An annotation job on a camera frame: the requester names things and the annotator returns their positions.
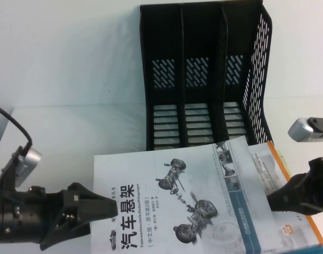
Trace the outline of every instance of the white table surface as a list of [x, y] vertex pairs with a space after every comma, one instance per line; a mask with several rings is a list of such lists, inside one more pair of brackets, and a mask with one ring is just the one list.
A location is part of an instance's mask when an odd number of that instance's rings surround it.
[[[275, 147], [282, 151], [292, 174], [309, 170], [308, 161], [323, 156], [323, 143], [296, 143], [287, 131], [298, 117], [323, 117], [323, 97], [267, 98], [265, 114]], [[21, 191], [31, 185], [58, 192], [73, 182], [93, 187], [94, 155], [145, 150], [144, 104], [17, 108], [12, 114], [43, 153]], [[0, 169], [17, 146], [26, 143], [10, 123], [0, 143]], [[313, 216], [323, 236], [323, 214]], [[0, 244], [0, 254], [41, 253], [37, 244]], [[46, 254], [90, 254], [90, 236], [60, 243]]]

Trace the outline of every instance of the black cable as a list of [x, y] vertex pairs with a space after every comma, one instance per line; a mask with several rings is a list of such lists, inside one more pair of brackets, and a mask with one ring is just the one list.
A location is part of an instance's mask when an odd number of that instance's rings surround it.
[[32, 146], [32, 138], [29, 135], [29, 133], [24, 129], [24, 127], [22, 127], [17, 121], [16, 119], [14, 119], [10, 114], [8, 114], [5, 110], [3, 110], [0, 107], [0, 113], [1, 115], [3, 115], [4, 117], [6, 117], [11, 123], [13, 123], [27, 138], [28, 143], [26, 144], [26, 146], [24, 147], [23, 151], [22, 151], [22, 155], [26, 155], [27, 152], [29, 151], [30, 147]]

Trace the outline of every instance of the white backdrop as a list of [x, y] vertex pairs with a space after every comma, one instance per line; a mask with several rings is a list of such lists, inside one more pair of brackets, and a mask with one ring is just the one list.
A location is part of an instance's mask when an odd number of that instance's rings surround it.
[[[200, 0], [0, 0], [0, 105], [144, 102], [139, 5]], [[323, 95], [323, 0], [265, 0], [267, 97]], [[0, 138], [6, 121], [0, 116]]]

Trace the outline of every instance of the black file organizer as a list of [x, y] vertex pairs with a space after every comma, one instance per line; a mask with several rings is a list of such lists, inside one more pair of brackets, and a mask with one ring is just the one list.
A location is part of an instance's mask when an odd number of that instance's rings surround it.
[[146, 149], [272, 140], [263, 112], [271, 31], [259, 1], [142, 5]]

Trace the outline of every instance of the book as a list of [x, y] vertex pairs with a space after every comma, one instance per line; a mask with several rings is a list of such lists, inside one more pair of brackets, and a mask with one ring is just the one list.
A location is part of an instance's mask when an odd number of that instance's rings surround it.
[[96, 156], [94, 192], [119, 214], [91, 224], [92, 253], [322, 253], [307, 217], [270, 210], [287, 182], [271, 148], [240, 137]]
[[[283, 156], [279, 156], [272, 142], [257, 144], [249, 149], [266, 195], [289, 181], [287, 164]], [[276, 247], [278, 253], [323, 245], [323, 238], [311, 216], [296, 212], [272, 213], [281, 238], [280, 245]]]

